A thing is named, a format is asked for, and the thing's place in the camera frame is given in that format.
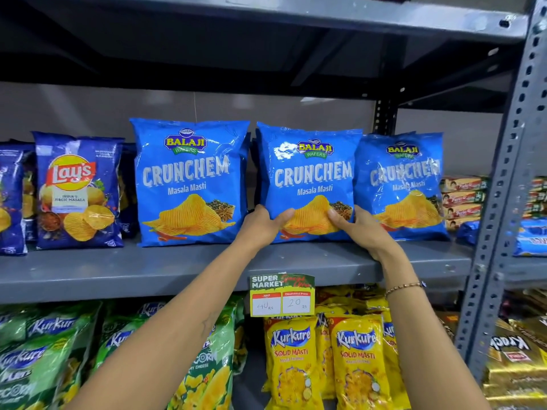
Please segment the white price box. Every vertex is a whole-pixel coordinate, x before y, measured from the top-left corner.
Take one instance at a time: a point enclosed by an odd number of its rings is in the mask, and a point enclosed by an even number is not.
[[[292,291],[283,292],[284,314],[309,314],[311,307],[311,293]]]
[[[253,294],[252,310],[254,317],[266,315],[281,315],[281,294],[274,292],[271,294]]]

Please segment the person's right hand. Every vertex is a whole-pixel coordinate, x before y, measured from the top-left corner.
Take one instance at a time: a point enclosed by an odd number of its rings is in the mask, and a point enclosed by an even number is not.
[[[380,249],[388,250],[397,245],[372,214],[359,206],[355,206],[355,223],[348,222],[334,209],[329,210],[328,216],[332,224],[349,234],[352,240],[368,250],[375,260],[378,260],[378,251]]]

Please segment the hand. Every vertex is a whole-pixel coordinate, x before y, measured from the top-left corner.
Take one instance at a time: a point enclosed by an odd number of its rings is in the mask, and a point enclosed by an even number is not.
[[[333,209],[329,210],[328,216],[332,224],[349,234],[352,240],[368,250],[375,260],[379,259],[379,250],[389,249],[396,245],[395,240],[372,214],[359,206],[355,206],[355,223],[348,222]]]
[[[294,209],[285,210],[274,220],[270,220],[270,213],[261,204],[254,208],[253,213],[247,214],[235,242],[256,251],[268,246],[277,236],[283,225],[294,216]]]

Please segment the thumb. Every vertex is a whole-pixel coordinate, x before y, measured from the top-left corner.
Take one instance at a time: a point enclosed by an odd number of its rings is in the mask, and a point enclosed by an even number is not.
[[[273,221],[276,224],[277,228],[281,228],[285,223],[291,220],[294,216],[294,209],[287,209],[283,213],[279,214]]]
[[[348,230],[352,226],[352,224],[350,222],[348,222],[346,219],[344,219],[334,209],[329,209],[329,211],[327,212],[327,215],[329,216],[329,219],[332,221],[333,225],[335,225],[336,227],[338,227],[341,230],[344,230],[345,232],[348,232]]]

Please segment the price tag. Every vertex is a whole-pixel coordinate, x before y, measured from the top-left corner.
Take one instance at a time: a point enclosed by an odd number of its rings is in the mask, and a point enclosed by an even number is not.
[[[270,273],[250,277],[250,315],[283,317],[315,313],[315,277]]]

